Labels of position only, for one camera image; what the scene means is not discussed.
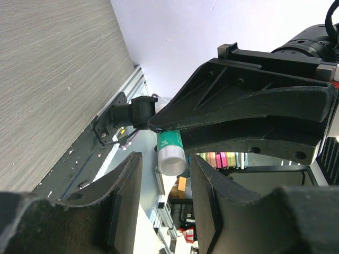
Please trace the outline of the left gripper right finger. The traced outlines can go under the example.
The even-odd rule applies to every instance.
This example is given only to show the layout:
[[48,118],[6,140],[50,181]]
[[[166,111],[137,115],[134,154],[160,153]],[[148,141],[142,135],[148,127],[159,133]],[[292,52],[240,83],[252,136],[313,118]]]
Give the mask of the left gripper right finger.
[[338,187],[287,186],[261,196],[191,157],[201,253],[338,253]]

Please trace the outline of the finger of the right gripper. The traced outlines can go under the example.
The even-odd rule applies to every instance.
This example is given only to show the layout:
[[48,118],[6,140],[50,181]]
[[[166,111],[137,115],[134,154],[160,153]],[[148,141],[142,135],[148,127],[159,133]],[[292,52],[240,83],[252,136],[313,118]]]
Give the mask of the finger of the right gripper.
[[181,136],[187,153],[248,152],[310,165],[325,131],[325,122],[268,116],[189,128]]

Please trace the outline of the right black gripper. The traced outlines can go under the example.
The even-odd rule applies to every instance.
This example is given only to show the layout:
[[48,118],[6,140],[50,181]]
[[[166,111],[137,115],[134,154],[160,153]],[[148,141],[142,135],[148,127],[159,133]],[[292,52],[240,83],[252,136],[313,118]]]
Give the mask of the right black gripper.
[[155,132],[266,116],[325,122],[338,136],[338,46],[324,25],[305,29],[271,53],[218,48],[148,126]]

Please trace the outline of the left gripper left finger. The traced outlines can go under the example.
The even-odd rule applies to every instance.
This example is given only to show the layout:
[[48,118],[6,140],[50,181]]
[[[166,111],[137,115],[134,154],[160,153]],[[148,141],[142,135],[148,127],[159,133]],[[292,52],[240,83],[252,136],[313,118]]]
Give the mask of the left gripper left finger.
[[54,201],[1,193],[1,253],[133,253],[142,154]]

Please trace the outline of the white glue stick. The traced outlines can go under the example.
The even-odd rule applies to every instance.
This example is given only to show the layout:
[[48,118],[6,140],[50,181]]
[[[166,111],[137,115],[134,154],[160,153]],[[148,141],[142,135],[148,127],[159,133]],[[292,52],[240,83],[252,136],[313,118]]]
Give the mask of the white glue stick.
[[178,176],[186,170],[186,156],[180,131],[157,135],[158,170],[165,176]]

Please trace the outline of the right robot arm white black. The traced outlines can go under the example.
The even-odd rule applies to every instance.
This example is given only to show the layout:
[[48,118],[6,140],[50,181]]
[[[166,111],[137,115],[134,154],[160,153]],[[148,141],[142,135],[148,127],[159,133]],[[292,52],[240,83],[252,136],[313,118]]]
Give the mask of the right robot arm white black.
[[159,112],[137,97],[115,126],[178,131],[187,153],[250,152],[311,164],[338,107],[338,25],[311,26],[270,53],[224,44]]

